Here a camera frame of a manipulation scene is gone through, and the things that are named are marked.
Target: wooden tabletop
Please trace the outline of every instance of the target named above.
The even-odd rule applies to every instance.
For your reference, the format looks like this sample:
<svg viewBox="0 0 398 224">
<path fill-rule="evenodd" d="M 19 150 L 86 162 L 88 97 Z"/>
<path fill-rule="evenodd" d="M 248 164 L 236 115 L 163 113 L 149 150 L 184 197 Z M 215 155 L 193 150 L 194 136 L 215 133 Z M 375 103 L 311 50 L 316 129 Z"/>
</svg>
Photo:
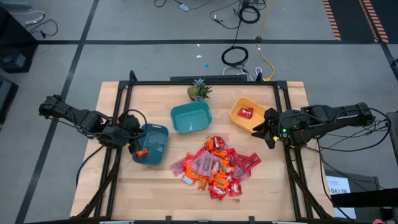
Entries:
<svg viewBox="0 0 398 224">
<path fill-rule="evenodd" d="M 288 87 L 293 109 L 299 110 L 308 105 L 302 82 L 288 82 Z M 97 111 L 112 116 L 117 88 L 118 82 L 102 84 Z M 166 126 L 169 129 L 169 140 L 164 160 L 158 167 L 133 162 L 127 147 L 123 149 L 112 219 L 164 220 L 165 216 L 171 215 L 173 220 L 248 220 L 248 216 L 254 216 L 257 221 L 295 220 L 282 144 L 277 142 L 275 149 L 268 149 L 264 140 L 252 137 L 233 124 L 229 117 L 230 109 L 241 96 L 246 96 L 265 108 L 276 108 L 273 87 L 214 86 L 210 99 L 206 100 L 213 115 L 210 127 L 194 133 L 179 134 L 172 126 L 170 110 L 174 106 L 191 102 L 187 88 L 188 86 L 133 86 L 130 109 L 144 113 L 148 123 Z M 196 153 L 203 146 L 206 136 L 221 136 L 239 154 L 251 155 L 255 152 L 261 158 L 262 162 L 252 169 L 250 179 L 242 182 L 242 195 L 227 196 L 223 201 L 210 199 L 207 189 L 202 192 L 197 189 L 198 184 L 189 186 L 182 182 L 181 176 L 173 175 L 170 165 L 183 158 L 187 152 Z M 85 157 L 99 146 L 97 140 L 89 140 Z M 309 146 L 316 147 L 315 142 L 310 142 Z M 80 213 L 97 191 L 104 155 L 103 149 L 82 169 L 71 215 Z M 304 148 L 302 157 L 308 188 L 323 208 L 334 215 L 333 207 L 323 192 L 318 154 Z M 298 187 L 297 189 L 302 216 L 305 217 L 302 193 Z M 108 195 L 107 191 L 102 215 L 105 214 Z"/>
</svg>

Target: yellow bowl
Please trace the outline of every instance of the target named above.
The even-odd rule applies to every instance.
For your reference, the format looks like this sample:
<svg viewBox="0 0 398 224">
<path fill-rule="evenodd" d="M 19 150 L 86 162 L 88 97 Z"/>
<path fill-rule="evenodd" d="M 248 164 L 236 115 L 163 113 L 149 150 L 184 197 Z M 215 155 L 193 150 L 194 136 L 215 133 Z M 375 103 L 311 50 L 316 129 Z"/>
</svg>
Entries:
<svg viewBox="0 0 398 224">
<path fill-rule="evenodd" d="M 253 108 L 253 116 L 251 119 L 246 119 L 238 115 L 241 108 Z M 237 124 L 239 127 L 253 133 L 253 128 L 264 122 L 264 113 L 266 112 L 265 107 L 257 104 L 256 102 L 250 100 L 246 97 L 240 97 L 235 105 L 232 107 L 229 115 L 233 123 Z"/>
</svg>

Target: teal plastic bowl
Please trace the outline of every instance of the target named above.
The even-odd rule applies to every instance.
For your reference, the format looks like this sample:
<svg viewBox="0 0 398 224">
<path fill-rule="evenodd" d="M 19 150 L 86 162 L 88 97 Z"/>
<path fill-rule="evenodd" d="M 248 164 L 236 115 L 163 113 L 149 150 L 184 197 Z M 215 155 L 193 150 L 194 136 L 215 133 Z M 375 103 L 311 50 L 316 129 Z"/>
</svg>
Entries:
<svg viewBox="0 0 398 224">
<path fill-rule="evenodd" d="M 176 106 L 171 111 L 172 123 L 178 133 L 190 133 L 207 128 L 213 118 L 209 104 L 204 101 Z"/>
<path fill-rule="evenodd" d="M 148 166 L 159 166 L 163 160 L 164 152 L 167 148 L 167 139 L 169 130 L 165 126 L 157 124 L 144 124 L 141 129 L 147 128 L 146 135 L 138 139 L 142 149 L 147 148 L 148 156 L 137 158 L 136 154 L 132 154 L 134 162 L 145 164 Z"/>
</svg>

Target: white paper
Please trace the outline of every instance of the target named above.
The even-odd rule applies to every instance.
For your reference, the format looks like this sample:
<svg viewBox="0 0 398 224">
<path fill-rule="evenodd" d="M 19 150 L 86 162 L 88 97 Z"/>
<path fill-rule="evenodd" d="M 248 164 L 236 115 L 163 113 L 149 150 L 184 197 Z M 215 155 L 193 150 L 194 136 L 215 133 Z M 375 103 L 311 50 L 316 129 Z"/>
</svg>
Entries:
<svg viewBox="0 0 398 224">
<path fill-rule="evenodd" d="M 329 192 L 331 195 L 351 193 L 347 178 L 332 177 L 327 175 L 326 180 L 328 182 Z M 340 208 L 340 209 L 342 209 L 342 211 L 345 214 L 347 214 L 347 216 L 349 216 L 350 218 L 356 219 L 354 208 Z M 335 217 L 346 218 L 337 208 L 335 208 Z"/>
</svg>

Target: pineapple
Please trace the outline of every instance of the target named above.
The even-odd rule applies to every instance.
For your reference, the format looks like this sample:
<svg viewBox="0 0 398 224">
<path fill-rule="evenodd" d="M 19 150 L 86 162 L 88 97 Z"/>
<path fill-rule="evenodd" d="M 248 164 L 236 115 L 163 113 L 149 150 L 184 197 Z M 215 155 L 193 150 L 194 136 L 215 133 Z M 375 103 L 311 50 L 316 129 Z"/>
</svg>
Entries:
<svg viewBox="0 0 398 224">
<path fill-rule="evenodd" d="M 212 92 L 212 90 L 210 90 L 212 86 L 206 85 L 206 83 L 204 83 L 203 81 L 204 80 L 201 78 L 199 80 L 194 80 L 194 82 L 192 83 L 193 86 L 190 86 L 188 88 L 187 92 L 191 100 L 201 101 L 205 98 L 209 98 L 207 94 Z"/>
</svg>

